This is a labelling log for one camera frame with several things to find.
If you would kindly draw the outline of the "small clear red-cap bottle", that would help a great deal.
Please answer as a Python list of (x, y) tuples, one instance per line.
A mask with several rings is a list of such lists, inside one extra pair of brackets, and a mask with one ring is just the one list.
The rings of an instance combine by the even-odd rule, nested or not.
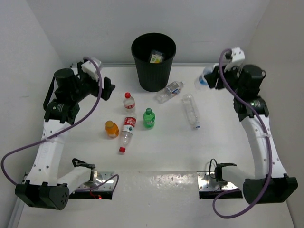
[(128, 113), (135, 112), (135, 99), (131, 96), (129, 92), (124, 94), (123, 105), (126, 112)]

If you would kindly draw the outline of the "clear unlabelled plastic bottle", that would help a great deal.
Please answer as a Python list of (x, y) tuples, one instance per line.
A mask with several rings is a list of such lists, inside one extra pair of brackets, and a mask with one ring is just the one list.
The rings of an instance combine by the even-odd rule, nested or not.
[(190, 126), (193, 129), (199, 129), (201, 127), (200, 113), (194, 97), (191, 94), (185, 94), (182, 98), (182, 104)]

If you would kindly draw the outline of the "large clear red-label bottle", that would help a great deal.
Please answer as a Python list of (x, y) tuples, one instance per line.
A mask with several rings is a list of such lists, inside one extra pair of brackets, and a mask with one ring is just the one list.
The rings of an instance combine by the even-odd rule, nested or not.
[(137, 122), (136, 113), (129, 113), (123, 121), (123, 126), (120, 133), (119, 153), (125, 153), (133, 136), (135, 125)]

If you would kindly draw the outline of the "orange juice bottle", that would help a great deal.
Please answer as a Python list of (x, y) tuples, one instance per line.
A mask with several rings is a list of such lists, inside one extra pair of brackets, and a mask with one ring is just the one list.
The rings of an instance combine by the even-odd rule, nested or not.
[(110, 138), (116, 138), (119, 135), (118, 126), (110, 120), (105, 123), (105, 131)]

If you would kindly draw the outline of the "clear bottle blue white label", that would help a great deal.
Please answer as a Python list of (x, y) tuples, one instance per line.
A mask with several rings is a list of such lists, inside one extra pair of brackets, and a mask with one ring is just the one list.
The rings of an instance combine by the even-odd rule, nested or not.
[(156, 96), (155, 100), (159, 104), (163, 104), (173, 98), (174, 96), (178, 95), (181, 89), (184, 87), (184, 83), (182, 81), (174, 81), (167, 85), (165, 88), (160, 90)]

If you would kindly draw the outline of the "green plastic bottle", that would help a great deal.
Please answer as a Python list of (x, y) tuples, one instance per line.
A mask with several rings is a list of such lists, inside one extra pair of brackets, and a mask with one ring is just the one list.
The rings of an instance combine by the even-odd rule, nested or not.
[(143, 124), (147, 129), (153, 128), (155, 125), (155, 113), (151, 108), (147, 108), (143, 114)]

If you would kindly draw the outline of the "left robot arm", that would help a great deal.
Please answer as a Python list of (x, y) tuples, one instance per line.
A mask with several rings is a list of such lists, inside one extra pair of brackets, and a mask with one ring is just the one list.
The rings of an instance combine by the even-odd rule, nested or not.
[(74, 158), (73, 170), (58, 177), (58, 168), (69, 130), (77, 126), (79, 102), (88, 95), (108, 100), (115, 85), (109, 78), (101, 79), (101, 62), (85, 58), (77, 64), (77, 72), (63, 68), (54, 73), (44, 101), (42, 142), (30, 172), (15, 187), (15, 195), (33, 208), (62, 210), (73, 193), (100, 199), (101, 186), (94, 164)]

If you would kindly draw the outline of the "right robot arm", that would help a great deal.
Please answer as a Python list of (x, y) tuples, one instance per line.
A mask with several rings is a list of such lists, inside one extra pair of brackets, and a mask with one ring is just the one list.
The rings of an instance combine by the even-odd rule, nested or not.
[(298, 187), (297, 179), (289, 177), (281, 164), (270, 130), (269, 110), (259, 96), (266, 72), (256, 65), (237, 66), (224, 72), (227, 84), (240, 97), (233, 100), (234, 110), (243, 126), (254, 159), (253, 177), (234, 163), (219, 163), (215, 168), (217, 182), (232, 182), (251, 204), (263, 192), (259, 204), (282, 203)]

